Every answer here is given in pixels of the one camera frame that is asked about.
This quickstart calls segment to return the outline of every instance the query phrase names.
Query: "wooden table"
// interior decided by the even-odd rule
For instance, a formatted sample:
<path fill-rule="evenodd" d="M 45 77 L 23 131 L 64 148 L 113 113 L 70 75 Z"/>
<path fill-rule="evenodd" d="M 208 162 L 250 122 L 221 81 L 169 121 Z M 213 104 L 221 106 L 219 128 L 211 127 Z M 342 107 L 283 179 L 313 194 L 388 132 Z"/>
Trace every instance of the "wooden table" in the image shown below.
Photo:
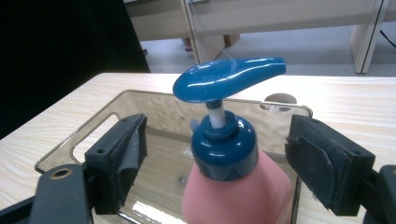
<path fill-rule="evenodd" d="M 0 209 L 35 194 L 35 163 L 124 90 L 171 92 L 176 74 L 102 74 L 0 141 Z M 376 155 L 375 169 L 396 163 L 396 78 L 280 76 L 232 98 L 263 100 L 285 92 L 319 119 Z M 298 223 L 361 223 L 336 217 L 303 186 Z"/>

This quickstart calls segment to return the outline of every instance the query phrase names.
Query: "black cable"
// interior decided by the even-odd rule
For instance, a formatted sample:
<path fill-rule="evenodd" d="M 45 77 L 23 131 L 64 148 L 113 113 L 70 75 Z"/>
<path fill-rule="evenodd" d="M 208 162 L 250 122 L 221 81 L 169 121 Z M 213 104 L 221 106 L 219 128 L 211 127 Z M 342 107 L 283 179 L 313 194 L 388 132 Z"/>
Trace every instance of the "black cable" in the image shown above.
<path fill-rule="evenodd" d="M 384 37 L 388 40 L 388 42 L 389 42 L 394 48 L 396 48 L 396 44 L 393 43 L 392 41 L 390 41 L 389 38 L 384 34 L 384 32 L 383 32 L 382 30 L 380 30 L 379 33 L 380 33 L 382 36 L 384 36 Z"/>

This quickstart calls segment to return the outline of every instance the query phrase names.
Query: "gray floor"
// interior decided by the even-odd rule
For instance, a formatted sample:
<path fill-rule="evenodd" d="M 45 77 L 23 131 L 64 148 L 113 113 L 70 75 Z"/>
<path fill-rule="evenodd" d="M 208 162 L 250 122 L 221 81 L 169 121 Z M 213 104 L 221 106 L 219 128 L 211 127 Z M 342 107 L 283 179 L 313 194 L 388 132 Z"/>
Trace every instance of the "gray floor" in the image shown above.
<path fill-rule="evenodd" d="M 225 49 L 233 58 L 283 57 L 288 75 L 396 77 L 396 49 L 381 35 L 367 74 L 356 74 L 350 48 L 352 27 L 332 27 L 294 31 L 241 34 Z M 382 26 L 396 42 L 396 22 Z M 181 39 L 141 42 L 148 50 L 152 73 L 182 73 L 194 65 L 192 52 L 186 52 Z M 218 59 L 228 58 L 221 53 Z"/>

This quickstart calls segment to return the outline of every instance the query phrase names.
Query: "pump bottle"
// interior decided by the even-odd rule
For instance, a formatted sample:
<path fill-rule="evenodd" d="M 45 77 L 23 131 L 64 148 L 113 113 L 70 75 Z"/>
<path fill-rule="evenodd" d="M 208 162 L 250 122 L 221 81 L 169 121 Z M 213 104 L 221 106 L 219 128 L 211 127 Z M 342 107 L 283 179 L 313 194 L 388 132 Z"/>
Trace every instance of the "pump bottle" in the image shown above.
<path fill-rule="evenodd" d="M 222 60 L 196 65 L 175 82 L 178 99 L 208 109 L 191 138 L 187 223 L 290 223 L 289 178 L 258 149 L 252 124 L 222 106 L 223 98 L 285 72 L 280 58 Z"/>

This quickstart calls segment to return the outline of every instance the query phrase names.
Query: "white pump stem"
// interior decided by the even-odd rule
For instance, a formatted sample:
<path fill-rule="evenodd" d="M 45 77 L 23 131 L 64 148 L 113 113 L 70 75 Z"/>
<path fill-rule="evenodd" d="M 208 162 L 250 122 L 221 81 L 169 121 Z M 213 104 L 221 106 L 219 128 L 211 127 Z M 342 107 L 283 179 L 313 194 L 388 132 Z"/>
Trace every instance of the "white pump stem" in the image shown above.
<path fill-rule="evenodd" d="M 222 128 L 227 123 L 227 119 L 225 118 L 224 108 L 221 106 L 217 109 L 207 109 L 210 123 L 213 128 Z"/>

